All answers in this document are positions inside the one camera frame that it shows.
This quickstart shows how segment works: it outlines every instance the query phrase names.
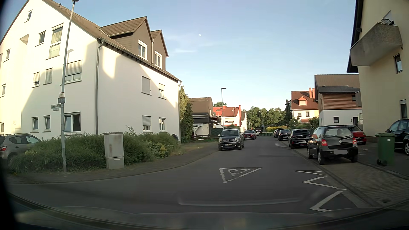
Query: rear window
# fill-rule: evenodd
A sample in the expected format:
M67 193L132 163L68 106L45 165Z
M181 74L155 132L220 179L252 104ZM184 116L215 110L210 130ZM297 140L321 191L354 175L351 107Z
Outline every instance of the rear window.
M352 132L347 127L334 127L325 130L326 138L345 138L352 136Z

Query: brown roof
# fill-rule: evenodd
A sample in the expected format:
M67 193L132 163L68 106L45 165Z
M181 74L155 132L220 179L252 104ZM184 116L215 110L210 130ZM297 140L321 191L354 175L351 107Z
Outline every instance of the brown roof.
M299 105L298 99L300 97L307 99L307 105ZM318 103L314 101L314 98L310 98L309 91L291 91L291 109L318 109Z

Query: street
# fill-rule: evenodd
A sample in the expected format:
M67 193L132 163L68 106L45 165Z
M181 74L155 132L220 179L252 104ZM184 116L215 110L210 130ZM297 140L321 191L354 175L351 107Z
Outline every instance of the street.
M246 140L242 150L219 151L155 173L8 186L11 193L50 207L100 207L130 213L316 213L362 203L272 137Z

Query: drain pipe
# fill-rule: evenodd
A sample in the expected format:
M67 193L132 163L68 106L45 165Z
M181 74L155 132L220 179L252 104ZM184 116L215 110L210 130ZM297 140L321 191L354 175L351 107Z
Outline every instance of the drain pipe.
M100 48L105 42L105 39L101 39L101 44L97 48L97 65L95 67L95 134L98 135L98 70L99 70L99 52Z

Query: white apartment building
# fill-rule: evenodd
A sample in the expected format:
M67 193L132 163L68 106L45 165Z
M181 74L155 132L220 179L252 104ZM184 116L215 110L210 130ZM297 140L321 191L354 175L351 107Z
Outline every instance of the white apartment building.
M0 133L61 134L61 92L70 9L28 0L0 43ZM105 27L73 15L65 74L65 133L179 134L178 84L165 70L162 31L146 17Z

